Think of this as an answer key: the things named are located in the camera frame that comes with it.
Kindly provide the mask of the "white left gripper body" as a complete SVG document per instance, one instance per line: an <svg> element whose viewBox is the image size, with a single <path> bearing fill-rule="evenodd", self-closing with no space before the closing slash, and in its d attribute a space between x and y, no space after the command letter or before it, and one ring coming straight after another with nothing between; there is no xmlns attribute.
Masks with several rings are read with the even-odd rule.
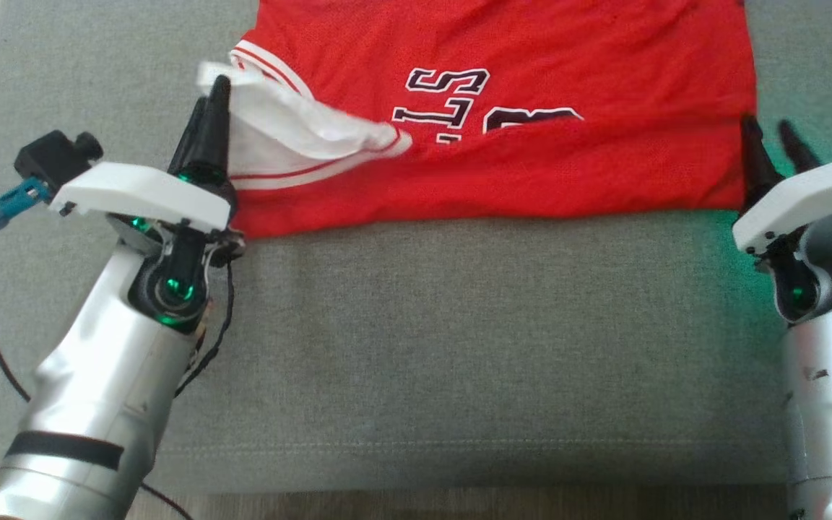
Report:
<svg viewBox="0 0 832 520"><path fill-rule="evenodd" d="M158 264L226 264L244 255L231 227L235 192L228 181L197 181L125 162L99 162L67 181L50 208L62 216L99 214L120 239Z"/></svg>

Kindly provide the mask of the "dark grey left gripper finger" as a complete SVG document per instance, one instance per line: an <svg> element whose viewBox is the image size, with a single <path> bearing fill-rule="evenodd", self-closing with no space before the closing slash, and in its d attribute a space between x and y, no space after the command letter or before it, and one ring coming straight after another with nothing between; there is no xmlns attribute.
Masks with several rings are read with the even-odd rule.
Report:
<svg viewBox="0 0 832 520"><path fill-rule="evenodd" d="M208 96L201 96L194 103L194 109L192 109L187 125L182 132L181 138L176 145L175 152L168 166L169 174L182 174L182 172L189 166L192 155L194 154L199 125L201 125L202 121L204 121L207 99Z"/></svg>
<svg viewBox="0 0 832 520"><path fill-rule="evenodd" d="M211 186L221 186L228 180L230 95L230 79L218 75L206 96L199 125L199 181Z"/></svg>

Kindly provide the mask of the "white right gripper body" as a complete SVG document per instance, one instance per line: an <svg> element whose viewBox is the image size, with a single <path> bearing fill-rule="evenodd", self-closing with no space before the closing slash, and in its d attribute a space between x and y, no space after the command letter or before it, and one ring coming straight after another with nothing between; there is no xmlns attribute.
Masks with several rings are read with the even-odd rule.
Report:
<svg viewBox="0 0 832 520"><path fill-rule="evenodd" d="M832 162L777 182L732 226L737 250L773 281L785 322L832 309Z"/></svg>

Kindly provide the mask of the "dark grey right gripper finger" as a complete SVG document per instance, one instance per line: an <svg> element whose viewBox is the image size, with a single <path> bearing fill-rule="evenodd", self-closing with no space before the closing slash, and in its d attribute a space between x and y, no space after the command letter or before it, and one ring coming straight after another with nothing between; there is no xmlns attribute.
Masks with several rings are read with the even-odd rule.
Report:
<svg viewBox="0 0 832 520"><path fill-rule="evenodd" d="M740 214L746 214L772 188L785 177L777 171L763 142L763 131L758 119L752 114L743 114L740 121L742 132L742 169L744 198Z"/></svg>
<svg viewBox="0 0 832 520"><path fill-rule="evenodd" d="M779 121L779 138L786 158L792 163L796 174L805 173L823 164L815 151L800 138L792 122L786 119Z"/></svg>

